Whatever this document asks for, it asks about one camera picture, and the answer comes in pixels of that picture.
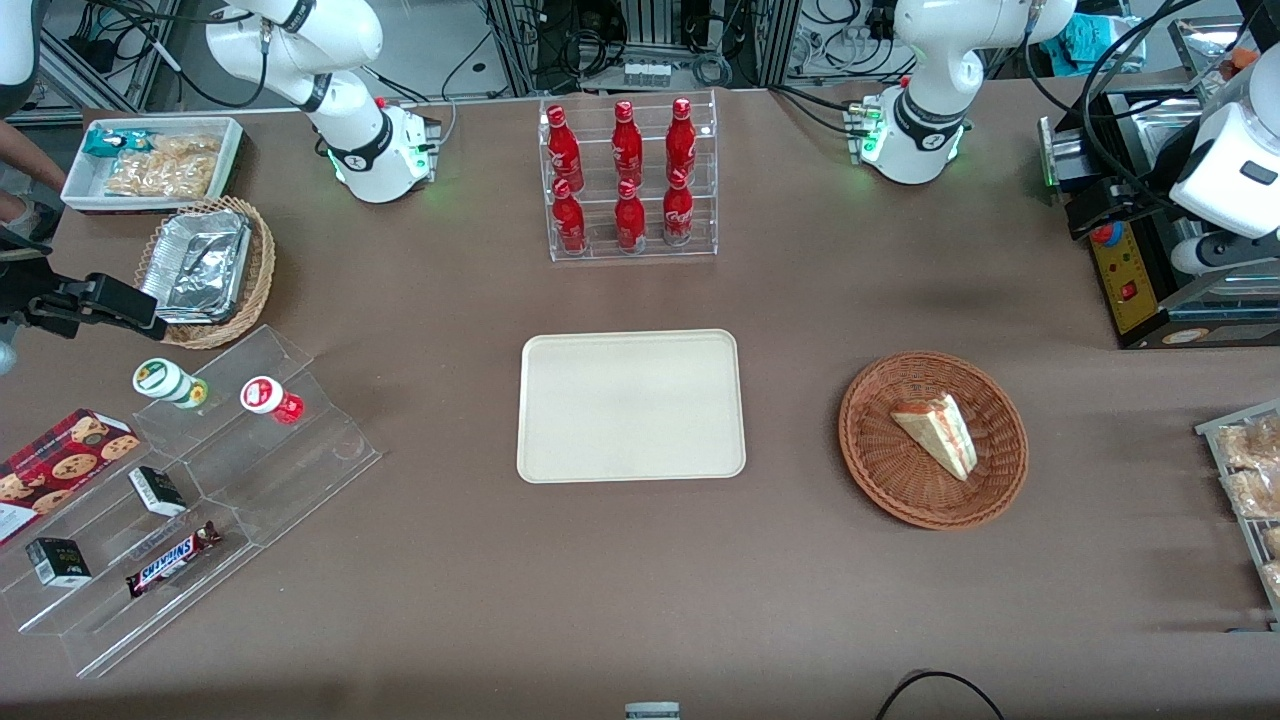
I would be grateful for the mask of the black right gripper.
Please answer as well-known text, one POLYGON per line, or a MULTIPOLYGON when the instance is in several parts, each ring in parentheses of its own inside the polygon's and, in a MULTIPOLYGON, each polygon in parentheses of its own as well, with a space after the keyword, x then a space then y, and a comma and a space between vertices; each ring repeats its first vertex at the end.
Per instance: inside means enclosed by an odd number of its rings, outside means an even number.
POLYGON ((3 323, 76 337, 83 324, 108 324, 163 341, 157 300, 106 274, 83 281, 56 273, 45 256, 3 256, 3 323), (82 293, 84 284, 84 307, 82 293))

